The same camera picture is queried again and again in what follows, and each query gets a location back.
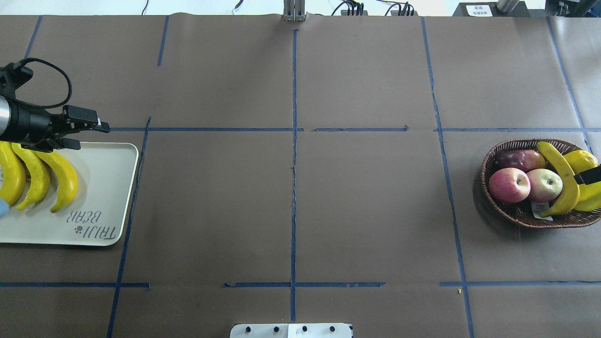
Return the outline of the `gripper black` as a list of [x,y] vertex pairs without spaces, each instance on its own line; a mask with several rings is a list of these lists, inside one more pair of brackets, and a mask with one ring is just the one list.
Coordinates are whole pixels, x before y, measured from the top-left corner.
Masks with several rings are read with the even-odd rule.
[[54,127],[63,122],[65,133],[97,131],[110,133],[107,122],[101,121],[92,109],[65,105],[62,113],[52,114],[47,110],[24,107],[13,101],[8,102],[8,141],[22,144],[25,148],[41,152],[53,152],[55,149],[81,150],[81,141],[56,136]]

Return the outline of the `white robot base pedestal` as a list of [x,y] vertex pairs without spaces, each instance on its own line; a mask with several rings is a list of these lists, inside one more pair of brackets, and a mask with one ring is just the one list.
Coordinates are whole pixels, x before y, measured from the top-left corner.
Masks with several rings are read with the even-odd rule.
[[237,324],[231,338],[353,338],[347,323],[254,323]]

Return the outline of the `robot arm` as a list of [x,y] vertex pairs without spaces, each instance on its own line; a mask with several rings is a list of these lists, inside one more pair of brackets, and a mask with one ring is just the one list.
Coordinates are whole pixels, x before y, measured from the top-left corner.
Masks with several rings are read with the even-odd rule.
[[84,131],[111,132],[109,124],[101,121],[92,109],[65,105],[60,113],[52,114],[5,97],[0,100],[0,139],[32,151],[79,150],[80,141],[68,135]]

